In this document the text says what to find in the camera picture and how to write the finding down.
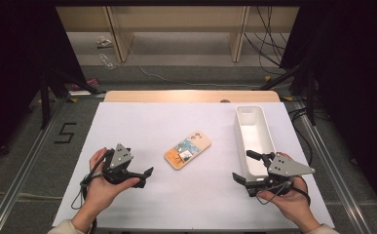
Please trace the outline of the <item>white plastic storage box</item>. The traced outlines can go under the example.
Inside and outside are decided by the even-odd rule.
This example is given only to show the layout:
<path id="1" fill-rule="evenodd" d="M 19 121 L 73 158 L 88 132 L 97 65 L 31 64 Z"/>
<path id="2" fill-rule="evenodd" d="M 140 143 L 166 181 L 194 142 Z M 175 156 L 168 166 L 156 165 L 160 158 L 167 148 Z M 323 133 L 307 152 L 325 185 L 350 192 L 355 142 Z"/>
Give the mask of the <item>white plastic storage box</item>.
<path id="1" fill-rule="evenodd" d="M 264 110 L 261 106 L 238 106 L 234 123 L 241 175 L 247 180 L 262 180 L 268 176 L 262 160 L 246 155 L 248 150 L 259 154 L 275 151 Z"/>

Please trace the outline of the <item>beige printed phone case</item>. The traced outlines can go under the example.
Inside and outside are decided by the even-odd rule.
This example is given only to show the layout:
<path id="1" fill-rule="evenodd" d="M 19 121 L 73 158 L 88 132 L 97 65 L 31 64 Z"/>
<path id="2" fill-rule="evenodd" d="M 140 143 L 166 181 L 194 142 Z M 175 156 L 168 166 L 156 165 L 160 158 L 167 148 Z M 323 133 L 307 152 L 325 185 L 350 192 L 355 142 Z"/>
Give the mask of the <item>beige printed phone case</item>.
<path id="1" fill-rule="evenodd" d="M 164 157 L 175 169 L 180 170 L 211 146 L 211 140 L 196 131 L 168 150 Z"/>

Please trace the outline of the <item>pink cloth item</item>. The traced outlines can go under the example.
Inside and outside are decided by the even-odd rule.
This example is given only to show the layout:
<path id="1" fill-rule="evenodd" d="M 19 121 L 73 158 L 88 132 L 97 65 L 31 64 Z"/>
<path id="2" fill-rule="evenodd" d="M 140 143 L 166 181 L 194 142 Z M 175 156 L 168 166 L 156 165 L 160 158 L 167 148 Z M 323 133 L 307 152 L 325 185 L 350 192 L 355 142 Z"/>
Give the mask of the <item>pink cloth item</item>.
<path id="1" fill-rule="evenodd" d="M 86 81 L 86 83 L 91 86 L 91 87 L 96 87 L 99 85 L 99 80 L 97 78 L 90 78 Z M 71 85 L 71 90 L 72 91 L 84 91 L 83 87 L 80 87 L 77 84 L 72 84 Z"/>

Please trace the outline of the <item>person's right hand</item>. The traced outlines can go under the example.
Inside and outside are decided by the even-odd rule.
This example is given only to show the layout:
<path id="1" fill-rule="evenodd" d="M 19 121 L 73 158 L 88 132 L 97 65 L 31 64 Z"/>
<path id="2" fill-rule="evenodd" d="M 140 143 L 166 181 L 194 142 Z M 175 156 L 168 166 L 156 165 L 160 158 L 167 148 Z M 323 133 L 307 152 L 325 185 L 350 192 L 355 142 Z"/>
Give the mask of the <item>person's right hand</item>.
<path id="1" fill-rule="evenodd" d="M 262 191 L 257 194 L 257 197 L 274 203 L 287 219 L 301 227 L 305 221 L 309 220 L 311 214 L 309 201 L 303 195 L 307 192 L 307 185 L 300 176 L 293 179 L 293 185 L 298 191 L 291 190 L 282 196 L 277 196 L 270 191 Z"/>

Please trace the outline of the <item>white table board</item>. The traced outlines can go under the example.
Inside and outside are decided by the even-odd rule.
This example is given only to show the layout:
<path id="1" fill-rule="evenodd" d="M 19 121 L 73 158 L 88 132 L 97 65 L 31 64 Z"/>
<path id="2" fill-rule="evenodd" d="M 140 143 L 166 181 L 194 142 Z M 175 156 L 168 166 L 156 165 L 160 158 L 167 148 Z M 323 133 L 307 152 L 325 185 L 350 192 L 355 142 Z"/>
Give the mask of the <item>white table board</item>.
<path id="1" fill-rule="evenodd" d="M 71 218 L 91 156 L 122 143 L 134 158 L 130 171 L 153 174 L 142 188 L 119 195 L 97 218 L 99 228 L 130 231 L 293 231 L 272 204 L 248 196 L 232 175 L 241 170 L 235 138 L 235 103 L 103 102 L 95 113 L 76 168 L 55 217 Z M 176 171 L 164 155 L 201 131 L 211 146 Z"/>

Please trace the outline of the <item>person's left hand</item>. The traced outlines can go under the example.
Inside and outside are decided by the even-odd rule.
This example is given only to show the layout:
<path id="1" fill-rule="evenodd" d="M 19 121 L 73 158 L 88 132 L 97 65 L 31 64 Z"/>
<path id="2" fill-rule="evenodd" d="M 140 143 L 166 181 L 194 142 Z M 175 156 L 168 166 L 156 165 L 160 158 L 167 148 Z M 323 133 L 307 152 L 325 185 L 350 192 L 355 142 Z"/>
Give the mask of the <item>person's left hand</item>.
<path id="1" fill-rule="evenodd" d="M 119 184 L 111 184 L 103 176 L 93 178 L 81 210 L 88 215 L 98 215 L 107 209 L 121 192 L 133 187 L 138 182 L 139 178 L 137 177 L 129 178 Z"/>

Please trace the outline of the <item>black metal stand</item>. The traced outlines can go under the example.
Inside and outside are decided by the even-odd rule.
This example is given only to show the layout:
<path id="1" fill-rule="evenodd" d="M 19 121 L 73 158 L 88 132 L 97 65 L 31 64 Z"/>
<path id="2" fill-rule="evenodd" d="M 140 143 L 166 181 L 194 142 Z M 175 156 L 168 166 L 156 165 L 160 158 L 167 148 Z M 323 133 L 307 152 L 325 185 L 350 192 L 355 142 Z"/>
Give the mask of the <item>black metal stand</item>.
<path id="1" fill-rule="evenodd" d="M 281 82 L 288 78 L 293 78 L 289 91 L 293 96 L 306 95 L 306 109 L 310 123 L 315 126 L 316 121 L 314 117 L 314 96 L 315 96 L 315 72 L 310 66 L 296 65 L 285 74 L 274 79 L 268 84 L 263 85 L 260 91 L 268 91 L 275 88 Z"/>

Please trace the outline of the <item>light wooden shelf unit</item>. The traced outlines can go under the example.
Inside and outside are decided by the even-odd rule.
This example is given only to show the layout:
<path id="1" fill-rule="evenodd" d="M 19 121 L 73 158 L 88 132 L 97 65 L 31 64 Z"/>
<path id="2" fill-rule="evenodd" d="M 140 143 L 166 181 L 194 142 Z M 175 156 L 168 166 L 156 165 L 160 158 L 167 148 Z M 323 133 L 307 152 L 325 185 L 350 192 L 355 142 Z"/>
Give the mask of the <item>light wooden shelf unit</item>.
<path id="1" fill-rule="evenodd" d="M 223 32 L 232 61 L 247 32 L 289 33 L 297 7 L 58 7 L 67 32 L 109 32 L 119 62 L 127 60 L 136 32 Z"/>

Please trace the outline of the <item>black tripod stand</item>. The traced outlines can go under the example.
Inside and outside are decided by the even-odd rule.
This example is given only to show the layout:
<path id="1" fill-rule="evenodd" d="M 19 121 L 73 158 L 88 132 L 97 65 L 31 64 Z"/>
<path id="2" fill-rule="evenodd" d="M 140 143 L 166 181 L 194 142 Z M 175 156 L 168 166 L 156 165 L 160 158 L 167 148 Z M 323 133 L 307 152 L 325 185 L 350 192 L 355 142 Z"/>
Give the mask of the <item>black tripod stand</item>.
<path id="1" fill-rule="evenodd" d="M 66 72 L 54 68 L 45 69 L 39 81 L 42 106 L 42 129 L 44 129 L 51 120 L 49 90 L 51 90 L 57 98 L 67 98 L 69 92 L 65 84 L 70 83 L 90 92 L 92 95 L 105 94 L 105 91 L 89 85 L 84 78 L 75 78 Z"/>

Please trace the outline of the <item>black curtain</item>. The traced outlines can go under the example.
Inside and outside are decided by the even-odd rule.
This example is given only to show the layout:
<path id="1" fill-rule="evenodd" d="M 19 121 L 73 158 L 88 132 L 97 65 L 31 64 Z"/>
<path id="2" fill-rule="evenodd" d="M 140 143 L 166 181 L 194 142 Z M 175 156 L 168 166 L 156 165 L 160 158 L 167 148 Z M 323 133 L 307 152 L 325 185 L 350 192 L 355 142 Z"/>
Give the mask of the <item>black curtain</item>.
<path id="1" fill-rule="evenodd" d="M 305 59 L 319 95 L 377 194 L 377 0 L 289 0 L 299 8 L 284 65 Z"/>
<path id="2" fill-rule="evenodd" d="M 56 7 L 42 0 L 0 0 L 0 148 L 44 74 L 52 82 L 85 80 Z"/>

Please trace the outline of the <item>aluminium floor rail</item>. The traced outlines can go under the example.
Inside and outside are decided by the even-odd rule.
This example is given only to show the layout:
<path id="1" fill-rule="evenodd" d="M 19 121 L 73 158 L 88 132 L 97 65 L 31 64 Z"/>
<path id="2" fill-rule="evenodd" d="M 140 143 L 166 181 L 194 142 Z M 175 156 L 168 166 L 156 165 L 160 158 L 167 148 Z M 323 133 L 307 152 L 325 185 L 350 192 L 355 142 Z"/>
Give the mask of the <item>aluminium floor rail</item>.
<path id="1" fill-rule="evenodd" d="M 294 103 L 296 108 L 295 116 L 292 121 L 301 119 L 302 126 L 307 136 L 300 136 L 310 146 L 309 163 L 312 164 L 315 155 L 318 155 L 328 179 L 330 180 L 336 195 L 339 198 L 341 206 L 353 225 L 357 234 L 371 234 L 371 227 L 365 219 L 364 213 L 355 199 L 354 194 L 350 191 L 349 185 L 339 172 L 337 164 L 333 161 L 332 156 L 326 147 L 323 138 L 316 125 L 313 125 L 309 119 L 308 107 L 302 100 L 297 100 Z"/>
<path id="2" fill-rule="evenodd" d="M 17 201 L 20 192 L 24 187 L 31 170 L 33 169 L 35 162 L 37 161 L 37 158 L 47 140 L 49 131 L 51 130 L 52 125 L 63 105 L 63 99 L 56 100 L 54 107 L 51 110 L 49 119 L 40 128 L 40 131 L 38 132 L 34 142 L 29 148 L 28 153 L 21 161 L 19 170 L 13 176 L 12 183 L 3 194 L 0 194 L 0 231 L 6 223 L 6 220 L 8 219 L 8 216 L 10 215 Z"/>

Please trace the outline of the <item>clear plastic bottle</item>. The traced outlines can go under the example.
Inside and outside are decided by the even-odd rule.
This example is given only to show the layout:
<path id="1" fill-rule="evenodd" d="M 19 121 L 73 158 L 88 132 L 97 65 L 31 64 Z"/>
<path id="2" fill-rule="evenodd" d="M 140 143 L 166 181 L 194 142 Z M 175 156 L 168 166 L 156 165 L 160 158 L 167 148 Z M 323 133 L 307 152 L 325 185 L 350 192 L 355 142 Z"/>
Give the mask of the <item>clear plastic bottle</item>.
<path id="1" fill-rule="evenodd" d="M 100 54 L 99 58 L 100 58 L 100 61 L 102 62 L 102 64 L 104 65 L 104 67 L 106 69 L 114 70 L 116 68 L 116 66 L 113 64 L 113 62 L 111 61 L 111 59 L 107 55 Z"/>

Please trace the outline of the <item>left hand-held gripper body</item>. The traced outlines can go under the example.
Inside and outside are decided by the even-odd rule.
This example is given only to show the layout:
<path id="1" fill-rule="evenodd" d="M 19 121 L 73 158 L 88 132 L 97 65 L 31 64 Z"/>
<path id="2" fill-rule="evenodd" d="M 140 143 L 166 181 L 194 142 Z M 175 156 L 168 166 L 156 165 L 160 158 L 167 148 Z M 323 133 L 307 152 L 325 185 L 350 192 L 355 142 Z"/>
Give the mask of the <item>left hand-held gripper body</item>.
<path id="1" fill-rule="evenodd" d="M 130 151 L 121 143 L 118 143 L 115 149 L 109 149 L 105 153 L 102 169 L 104 178 L 112 184 L 119 184 L 129 178 L 138 177 L 138 174 L 128 171 L 132 159 Z"/>

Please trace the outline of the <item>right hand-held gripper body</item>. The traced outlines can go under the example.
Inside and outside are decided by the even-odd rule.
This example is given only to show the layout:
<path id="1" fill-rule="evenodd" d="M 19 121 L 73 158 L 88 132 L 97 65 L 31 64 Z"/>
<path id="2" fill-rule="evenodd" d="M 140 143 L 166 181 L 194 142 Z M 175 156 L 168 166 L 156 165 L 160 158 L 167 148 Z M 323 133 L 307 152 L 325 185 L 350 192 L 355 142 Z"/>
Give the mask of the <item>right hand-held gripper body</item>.
<path id="1" fill-rule="evenodd" d="M 313 174 L 316 170 L 294 161 L 280 153 L 267 154 L 269 160 L 263 163 L 268 176 L 261 181 L 253 181 L 253 186 L 247 189 L 248 195 L 256 197 L 258 192 L 270 191 L 275 195 L 284 195 L 293 187 L 296 176 Z"/>

